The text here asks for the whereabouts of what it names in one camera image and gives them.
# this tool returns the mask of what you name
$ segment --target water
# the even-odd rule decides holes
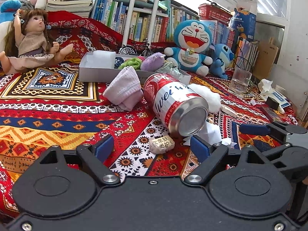
[[[245,93],[248,87],[248,82],[243,82],[238,79],[232,79],[229,85],[229,92],[235,92],[237,94]]]

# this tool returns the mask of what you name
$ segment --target red book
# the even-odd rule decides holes
[[[159,34],[159,42],[164,42],[166,40],[167,27],[168,27],[169,17],[163,17],[161,22],[161,33]]]

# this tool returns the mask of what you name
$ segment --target glass mug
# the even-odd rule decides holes
[[[250,80],[251,76],[252,73],[236,66],[228,91],[240,98],[243,98],[244,95],[251,93],[254,87],[254,84]]]

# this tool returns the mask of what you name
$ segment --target white fluffy toy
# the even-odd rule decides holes
[[[221,108],[221,98],[218,93],[214,93],[208,87],[198,84],[190,84],[189,88],[201,95],[208,102],[208,111],[210,113],[218,113]]]

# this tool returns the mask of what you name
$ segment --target white pole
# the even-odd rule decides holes
[[[127,15],[126,15],[122,46],[127,44],[127,39],[129,35],[129,27],[131,25],[131,17],[133,15],[134,6],[135,6],[135,0],[130,0],[128,10],[127,10]]]
[[[151,46],[152,37],[153,37],[153,33],[154,33],[154,24],[155,24],[155,20],[156,20],[158,3],[159,3],[159,0],[154,0],[149,32],[147,33],[147,40],[148,40],[148,43],[150,44],[149,47]]]

